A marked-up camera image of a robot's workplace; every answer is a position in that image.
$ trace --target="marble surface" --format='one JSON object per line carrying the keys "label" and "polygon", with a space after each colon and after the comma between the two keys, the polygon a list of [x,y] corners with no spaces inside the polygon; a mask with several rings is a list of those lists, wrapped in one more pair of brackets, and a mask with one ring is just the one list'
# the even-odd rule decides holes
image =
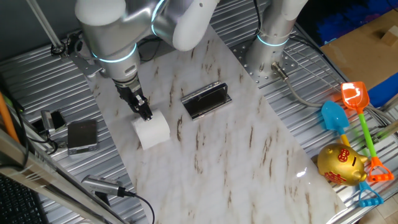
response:
{"label": "marble surface", "polygon": [[[113,82],[97,76],[90,86],[156,223],[318,224],[346,208],[211,27],[193,50],[147,62],[139,77],[171,132],[145,151]],[[192,121],[181,97],[217,80],[233,101]]]}

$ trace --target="toy shovel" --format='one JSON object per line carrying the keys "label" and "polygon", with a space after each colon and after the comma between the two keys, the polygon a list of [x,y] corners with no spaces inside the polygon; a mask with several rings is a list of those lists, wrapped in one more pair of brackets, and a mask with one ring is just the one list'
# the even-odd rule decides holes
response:
{"label": "toy shovel", "polygon": [[[361,194],[365,190],[370,190],[371,192],[373,192],[376,195],[376,198],[369,198],[369,199],[361,200]],[[364,182],[359,183],[359,201],[358,201],[358,203],[359,203],[359,206],[361,206],[361,207],[367,207],[367,206],[373,206],[373,205],[381,205],[384,203],[384,200],[382,197],[380,197],[380,195],[377,192],[372,190],[372,188],[366,183],[366,181],[364,181]]]}
{"label": "toy shovel", "polygon": [[[376,154],[374,149],[372,137],[366,124],[365,116],[363,115],[363,109],[369,104],[369,95],[366,91],[365,84],[363,82],[343,83],[341,84],[341,93],[343,95],[344,104],[352,109],[356,110],[359,120],[361,122],[363,134],[365,135],[366,144],[368,145],[369,152],[372,157],[371,170],[369,171],[368,181],[377,182],[384,180],[394,180],[394,174],[391,173],[387,167],[385,167]],[[386,174],[372,175],[372,170],[376,167],[382,167],[387,171]]]}
{"label": "toy shovel", "polygon": [[327,101],[322,106],[322,116],[328,130],[338,131],[341,141],[346,146],[350,146],[344,128],[349,126],[348,118],[344,109],[335,102]]}

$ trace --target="orange pole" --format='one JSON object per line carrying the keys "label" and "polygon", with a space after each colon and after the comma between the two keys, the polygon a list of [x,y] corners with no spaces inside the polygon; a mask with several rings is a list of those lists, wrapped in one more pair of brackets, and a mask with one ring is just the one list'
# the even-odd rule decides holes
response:
{"label": "orange pole", "polygon": [[15,132],[14,124],[12,123],[11,115],[10,112],[8,111],[7,104],[4,101],[4,98],[2,97],[2,94],[0,93],[0,113],[2,116],[2,119],[4,121],[4,124],[6,125],[6,129],[8,134],[18,143],[18,135]]}

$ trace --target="golden piggy bank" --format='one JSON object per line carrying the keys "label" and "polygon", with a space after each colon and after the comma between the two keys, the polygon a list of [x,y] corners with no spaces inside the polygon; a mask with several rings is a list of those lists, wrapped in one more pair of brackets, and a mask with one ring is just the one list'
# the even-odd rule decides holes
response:
{"label": "golden piggy bank", "polygon": [[329,144],[318,155],[318,171],[336,184],[355,186],[366,179],[367,159],[344,144]]}

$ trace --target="metal table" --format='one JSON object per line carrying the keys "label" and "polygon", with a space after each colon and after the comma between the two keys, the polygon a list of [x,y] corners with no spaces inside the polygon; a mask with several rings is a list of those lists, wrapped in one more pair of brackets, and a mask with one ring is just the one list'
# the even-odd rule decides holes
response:
{"label": "metal table", "polygon": [[[266,1],[260,1],[264,7]],[[217,7],[211,25],[231,50],[238,54],[244,51],[256,29],[257,20],[250,1],[223,1]],[[312,102],[324,102],[333,95],[340,94],[340,82],[347,81],[339,76],[313,49],[306,45],[289,41],[285,49],[288,64],[286,69],[297,93]],[[61,60],[50,54],[50,46],[0,62],[0,72],[4,74],[14,97],[26,108],[25,117],[33,122],[40,118],[40,110],[59,110],[67,123],[83,119],[95,119],[98,122],[99,150],[93,153],[68,156],[66,149],[59,149],[53,159],[60,163],[78,180],[88,174],[118,179],[126,188],[134,191],[116,146],[111,139],[103,117],[91,94],[83,74],[69,59]],[[318,154],[326,144],[335,142],[339,137],[333,131],[323,128],[323,120],[318,108],[301,105],[291,95],[282,80],[268,77],[258,81],[259,88],[280,119],[299,141],[308,156]],[[390,107],[389,114],[398,119],[398,106]],[[365,114],[369,130],[374,134],[380,130],[378,120]],[[361,127],[355,115],[350,117],[351,126],[347,130],[353,148],[360,153],[367,152]],[[56,134],[56,141],[66,140],[66,130]],[[398,175],[398,144],[395,136],[375,145],[378,155],[394,175]],[[332,185],[348,209],[332,220],[332,223],[353,223],[372,207],[360,208],[355,203],[358,193],[353,187]],[[376,183],[372,188],[384,199],[398,191],[398,180]],[[50,223],[77,223],[83,218],[62,207],[58,203],[41,197]],[[127,220],[147,223],[139,201],[135,198],[110,197],[115,212]]]}

